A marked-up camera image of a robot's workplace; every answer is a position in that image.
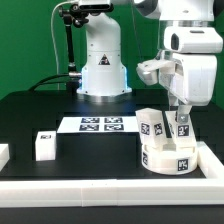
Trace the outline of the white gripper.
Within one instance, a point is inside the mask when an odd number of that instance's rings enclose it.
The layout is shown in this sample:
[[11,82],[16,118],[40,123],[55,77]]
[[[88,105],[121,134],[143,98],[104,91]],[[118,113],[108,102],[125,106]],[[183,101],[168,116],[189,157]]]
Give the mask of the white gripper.
[[178,123],[187,123],[191,106],[206,106],[213,94],[217,70],[214,55],[161,52],[156,58],[137,65],[146,85],[160,84],[185,105],[176,112]]

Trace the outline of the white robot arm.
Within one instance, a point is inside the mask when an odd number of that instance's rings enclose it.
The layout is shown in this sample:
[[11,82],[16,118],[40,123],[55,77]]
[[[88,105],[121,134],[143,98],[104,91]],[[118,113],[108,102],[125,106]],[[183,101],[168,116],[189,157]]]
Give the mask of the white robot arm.
[[[118,32],[109,30],[109,19],[99,17],[105,1],[84,0],[80,6],[92,16],[87,26],[87,64],[90,69],[118,65]],[[215,0],[134,0],[139,13],[160,22],[158,57],[140,63],[137,73],[147,85],[160,84],[181,104],[176,112],[185,122],[193,106],[204,106],[212,97],[217,59],[223,39],[212,27]]]

